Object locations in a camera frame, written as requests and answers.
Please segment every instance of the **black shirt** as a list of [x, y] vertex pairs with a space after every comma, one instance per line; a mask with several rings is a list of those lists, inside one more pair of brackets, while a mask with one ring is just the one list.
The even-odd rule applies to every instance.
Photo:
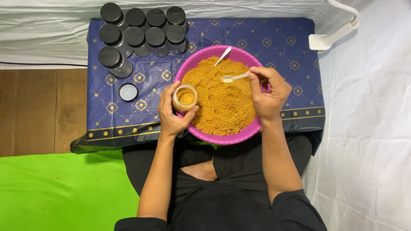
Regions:
[[227, 185], [202, 186], [189, 195], [171, 223], [159, 218], [119, 220], [115, 231], [326, 231], [304, 190], [277, 195], [267, 210], [243, 190]]

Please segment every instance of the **black pants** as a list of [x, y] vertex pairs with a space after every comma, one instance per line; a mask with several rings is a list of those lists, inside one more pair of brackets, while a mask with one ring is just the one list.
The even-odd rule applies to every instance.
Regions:
[[[301, 176], [311, 156], [311, 143], [305, 136], [295, 136], [287, 138], [287, 144]], [[139, 196], [150, 170], [156, 146], [157, 143], [153, 142], [123, 148], [127, 175]], [[261, 162], [261, 135], [242, 143], [220, 147], [218, 150], [214, 150], [211, 146], [193, 146], [186, 142], [176, 141], [173, 155], [171, 211], [193, 188], [205, 183], [235, 185], [249, 193], [267, 209], [271, 208]], [[197, 179], [180, 169], [211, 160], [213, 156], [214, 169], [218, 177], [215, 182]]]

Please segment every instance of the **plastic bowl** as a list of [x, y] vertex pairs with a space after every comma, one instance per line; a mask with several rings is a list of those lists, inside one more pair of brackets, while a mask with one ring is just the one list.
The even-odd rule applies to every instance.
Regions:
[[[213, 56], [221, 56], [228, 47], [229, 46], [227, 45], [210, 46], [197, 51], [181, 65], [174, 81], [181, 81], [188, 71], [198, 66], [200, 61], [206, 60]], [[230, 53], [225, 58], [228, 58], [231, 61], [242, 62], [247, 67], [262, 67], [261, 63], [250, 53], [233, 46], [231, 47]], [[180, 117], [184, 117], [184, 113], [177, 113], [177, 115]], [[191, 123], [187, 127], [187, 130], [189, 130], [195, 137], [209, 143], [220, 145], [230, 145], [243, 142], [251, 136], [255, 135], [260, 129], [261, 122], [258, 116], [255, 117], [254, 121], [250, 125], [245, 127], [239, 133], [226, 136], [207, 134], [197, 129]]]

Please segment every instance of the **white plastic spoon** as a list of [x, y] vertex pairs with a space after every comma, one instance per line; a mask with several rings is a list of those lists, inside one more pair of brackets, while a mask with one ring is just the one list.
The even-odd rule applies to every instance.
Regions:
[[231, 46], [229, 46], [223, 53], [223, 55], [220, 57], [220, 59], [215, 63], [214, 67], [217, 66], [217, 64], [231, 51]]
[[222, 77], [221, 81], [223, 81], [225, 83], [231, 83], [232, 81], [234, 81], [236, 79], [244, 78], [244, 77], [247, 77], [247, 76], [248, 76], [248, 73], [247, 74], [242, 74], [242, 75], [237, 75], [237, 76], [234, 76], [234, 77], [232, 77], [230, 75], [227, 75], [227, 76]]

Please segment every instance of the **person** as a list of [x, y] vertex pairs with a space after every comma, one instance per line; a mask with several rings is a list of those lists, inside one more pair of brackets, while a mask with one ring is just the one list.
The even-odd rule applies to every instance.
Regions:
[[[217, 150], [176, 141], [199, 107], [175, 116], [171, 96], [180, 82], [164, 89], [158, 141], [123, 148], [140, 201], [137, 217], [117, 221], [115, 231], [326, 230], [300, 178], [311, 144], [283, 131], [280, 110], [291, 86], [264, 67], [252, 67], [249, 81], [261, 135]], [[271, 91], [262, 93], [268, 83]]]

